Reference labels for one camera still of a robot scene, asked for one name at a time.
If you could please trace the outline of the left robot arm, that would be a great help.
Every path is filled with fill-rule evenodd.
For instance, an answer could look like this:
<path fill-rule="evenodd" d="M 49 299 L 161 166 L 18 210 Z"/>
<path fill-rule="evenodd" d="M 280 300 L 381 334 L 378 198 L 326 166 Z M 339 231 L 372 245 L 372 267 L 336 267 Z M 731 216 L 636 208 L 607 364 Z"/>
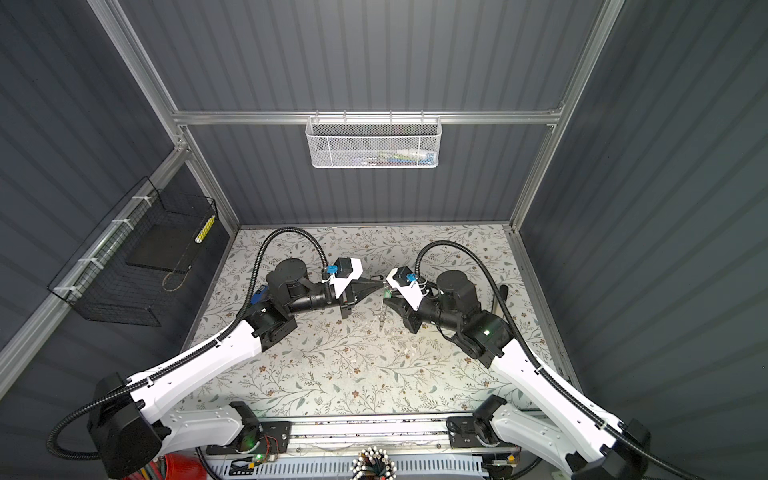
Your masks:
<path fill-rule="evenodd" d="M 317 252 L 321 271 L 310 280 L 298 258 L 279 262 L 256 286 L 269 245 L 279 236 L 296 234 Z M 169 452 L 181 430 L 167 415 L 189 393 L 220 373 L 259 356 L 297 327 L 297 315 L 336 307 L 347 318 L 354 306 L 383 286 L 381 277 L 366 278 L 358 258 L 329 262 L 319 241 L 299 227 L 272 231 L 254 261 L 243 305 L 221 331 L 153 368 L 122 378 L 103 378 L 93 400 L 60 420 L 45 442 L 49 454 L 68 461 L 100 461 L 108 476 L 132 475 Z"/>

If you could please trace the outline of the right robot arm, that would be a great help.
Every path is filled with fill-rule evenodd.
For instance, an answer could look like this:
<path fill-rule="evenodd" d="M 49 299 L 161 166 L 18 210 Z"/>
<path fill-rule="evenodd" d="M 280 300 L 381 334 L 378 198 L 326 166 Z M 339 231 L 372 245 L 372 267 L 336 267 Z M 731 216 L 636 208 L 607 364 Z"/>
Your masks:
<path fill-rule="evenodd" d="M 393 268 L 386 277 L 392 292 L 385 304 L 417 333 L 425 323 L 468 357 L 503 377 L 545 414 L 532 417 L 499 395 L 489 396 L 473 415 L 478 440 L 487 446 L 510 443 L 534 454 L 572 479 L 641 479 L 649 466 L 680 478 L 693 473 L 652 454 L 651 435 L 640 422 L 624 422 L 589 400 L 546 365 L 526 343 L 499 286 L 482 260 L 454 241 L 433 241 L 417 261 L 440 246 L 469 257 L 488 281 L 501 309 L 482 308 L 476 286 L 459 270 L 425 279 L 420 264 Z"/>

